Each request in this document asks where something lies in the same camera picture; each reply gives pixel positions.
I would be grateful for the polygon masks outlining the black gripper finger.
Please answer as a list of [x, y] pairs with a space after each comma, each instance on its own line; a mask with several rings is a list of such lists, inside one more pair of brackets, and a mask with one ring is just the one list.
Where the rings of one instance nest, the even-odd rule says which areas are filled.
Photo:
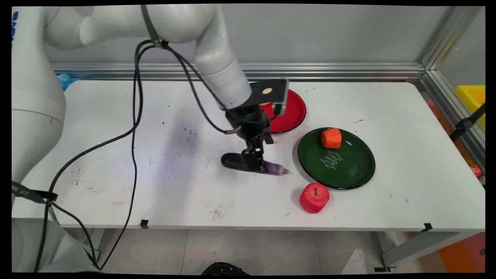
[[271, 134], [260, 134], [256, 137], [256, 158], [259, 166], [256, 172], [274, 172], [274, 164], [263, 158], [264, 143], [269, 145], [274, 143]]
[[241, 152], [241, 156], [250, 171], [258, 170], [257, 150], [253, 145], [247, 144], [247, 147]]

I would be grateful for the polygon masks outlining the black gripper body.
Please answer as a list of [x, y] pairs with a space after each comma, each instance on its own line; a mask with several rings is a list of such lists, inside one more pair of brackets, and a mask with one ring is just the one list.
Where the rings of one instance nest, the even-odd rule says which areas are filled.
[[264, 143], [268, 145], [274, 143], [270, 126], [276, 117], [276, 115], [268, 117], [259, 105], [237, 107], [226, 111], [226, 119], [236, 131], [236, 135], [246, 144], [245, 151], [262, 151]]

